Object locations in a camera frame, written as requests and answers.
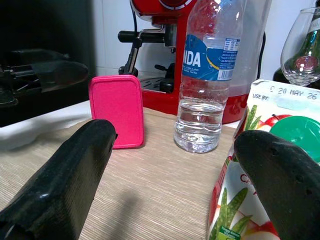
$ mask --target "aloe vera illustration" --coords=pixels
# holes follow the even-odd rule
[[[257,125],[261,119],[261,116],[258,116],[255,119],[256,113],[257,113],[257,105],[253,105],[251,110],[248,111],[245,121],[244,130],[255,130],[257,128]]]
[[[221,199],[221,206],[220,206],[220,212],[219,217],[217,218],[213,229],[210,233],[209,240],[216,240],[219,229],[221,226],[224,226],[225,228],[230,229],[231,222],[233,221],[239,207],[245,200],[248,193],[248,188],[245,187],[241,189],[234,197],[233,199],[227,204],[227,188],[225,187],[222,193],[222,199]],[[241,232],[245,229],[246,225],[248,224],[250,218],[252,216],[244,216],[242,219],[240,219],[233,227],[232,230],[234,232],[237,232],[241,234]]]

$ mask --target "table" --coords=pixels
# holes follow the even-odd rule
[[[232,144],[224,126],[215,151],[173,141],[176,117],[144,109],[145,146],[114,150],[80,240],[204,240],[214,184]],[[84,122],[0,153],[0,209]]]

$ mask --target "bottle label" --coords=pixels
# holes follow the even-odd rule
[[[224,48],[209,48],[194,35],[186,36],[182,74],[207,81],[232,78],[240,39],[226,38]]]
[[[317,18],[311,22],[308,33],[317,31],[319,29],[320,29],[320,18]]]

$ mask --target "water bottle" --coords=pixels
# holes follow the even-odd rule
[[[197,0],[187,22],[174,141],[192,153],[219,142],[247,0]]]

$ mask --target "pink case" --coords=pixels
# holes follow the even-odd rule
[[[97,76],[89,84],[93,119],[110,121],[118,134],[114,149],[144,144],[144,114],[141,85],[135,76]]]

